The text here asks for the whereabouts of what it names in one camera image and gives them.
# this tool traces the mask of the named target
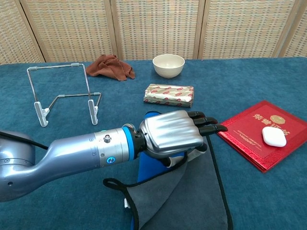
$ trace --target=white bowl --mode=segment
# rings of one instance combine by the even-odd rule
[[[175,54],[162,54],[153,59],[154,70],[164,78],[173,78],[180,74],[184,63],[184,59]]]

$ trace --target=gold emblem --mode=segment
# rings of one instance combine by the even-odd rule
[[[272,115],[270,117],[270,120],[274,123],[277,123],[277,124],[284,124],[286,122],[286,120],[284,118],[282,118],[281,116],[278,116],[278,115]]]

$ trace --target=red certificate folder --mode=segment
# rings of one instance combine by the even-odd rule
[[[268,101],[262,101],[221,124],[228,131],[218,135],[263,173],[307,140],[307,123]],[[266,126],[280,128],[285,134],[286,146],[267,145],[262,138],[262,129]]]

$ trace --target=wire stand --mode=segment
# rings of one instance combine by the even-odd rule
[[[88,93],[80,93],[80,94],[60,94],[58,96],[55,97],[55,99],[51,102],[51,104],[49,105],[49,107],[47,107],[46,109],[42,108],[41,103],[39,102],[39,100],[37,99],[37,95],[33,86],[33,82],[32,82],[32,78],[31,78],[31,74],[30,71],[33,70],[38,70],[38,69],[50,69],[50,68],[60,68],[60,67],[78,67],[78,66],[83,66],[83,71],[84,71],[84,77],[85,77],[85,82],[86,82],[86,86],[87,86],[87,91]],[[28,77],[29,77],[29,81],[31,84],[31,88],[32,88],[32,92],[33,92],[33,96],[35,99],[34,102],[34,107],[36,110],[36,114],[37,117],[39,119],[39,123],[42,127],[46,127],[48,125],[48,121],[46,120],[46,116],[49,114],[51,108],[53,107],[53,105],[55,104],[55,102],[59,99],[59,98],[65,98],[65,97],[81,97],[81,96],[88,96],[89,100],[88,100],[88,108],[90,110],[90,115],[91,115],[91,120],[92,120],[92,124],[93,125],[97,125],[98,124],[98,119],[97,119],[97,112],[98,112],[98,106],[102,97],[102,93],[100,92],[94,92],[91,93],[90,92],[90,87],[88,85],[88,80],[87,80],[87,76],[86,76],[86,71],[85,71],[85,66],[84,64],[80,64],[80,63],[71,63],[70,65],[57,65],[57,66],[43,66],[43,67],[29,67],[27,69],[27,73],[28,73]],[[96,103],[96,105],[94,104],[94,100],[91,98],[91,96],[99,96],[98,101]]]

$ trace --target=brown towel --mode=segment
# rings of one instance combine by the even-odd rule
[[[127,80],[126,77],[131,79],[135,77],[135,73],[129,64],[120,61],[115,55],[104,54],[86,68],[86,73],[93,77],[104,75],[119,81]]]

